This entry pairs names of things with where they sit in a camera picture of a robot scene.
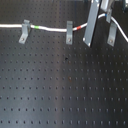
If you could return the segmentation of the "long grey gripper finger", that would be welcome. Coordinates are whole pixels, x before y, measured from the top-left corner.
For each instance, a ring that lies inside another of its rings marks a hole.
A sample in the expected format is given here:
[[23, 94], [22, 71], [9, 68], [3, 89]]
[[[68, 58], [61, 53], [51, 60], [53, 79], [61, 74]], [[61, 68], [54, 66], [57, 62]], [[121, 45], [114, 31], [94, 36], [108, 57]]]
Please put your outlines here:
[[101, 0], [91, 0], [91, 7], [88, 15], [87, 26], [83, 41], [87, 46], [91, 46], [95, 25], [98, 17]]

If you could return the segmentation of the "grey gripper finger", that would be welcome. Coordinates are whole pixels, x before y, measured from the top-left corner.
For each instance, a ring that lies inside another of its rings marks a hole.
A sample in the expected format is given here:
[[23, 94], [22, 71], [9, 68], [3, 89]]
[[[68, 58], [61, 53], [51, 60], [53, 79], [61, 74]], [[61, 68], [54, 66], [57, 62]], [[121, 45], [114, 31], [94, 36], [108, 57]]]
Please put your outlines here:
[[101, 2], [101, 9], [107, 14], [107, 16], [106, 16], [107, 22], [110, 22], [110, 20], [111, 20], [114, 1], [115, 0], [102, 0], [102, 2]]

